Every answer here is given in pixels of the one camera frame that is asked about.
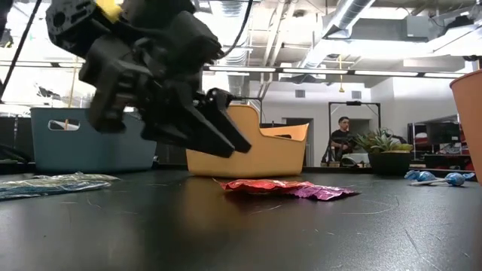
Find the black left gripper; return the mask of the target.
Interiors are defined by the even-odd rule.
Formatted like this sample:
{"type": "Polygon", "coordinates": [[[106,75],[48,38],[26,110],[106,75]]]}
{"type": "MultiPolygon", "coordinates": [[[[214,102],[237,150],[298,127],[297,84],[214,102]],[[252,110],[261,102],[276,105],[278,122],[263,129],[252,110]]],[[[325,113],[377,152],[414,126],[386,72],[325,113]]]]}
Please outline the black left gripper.
{"type": "Polygon", "coordinates": [[[189,1],[54,1],[47,32],[82,58],[79,78],[96,90],[87,118],[99,131],[122,131],[135,108],[145,140],[217,157],[252,147],[227,113],[226,90],[201,92],[203,67],[222,55],[217,37],[189,1]]]}

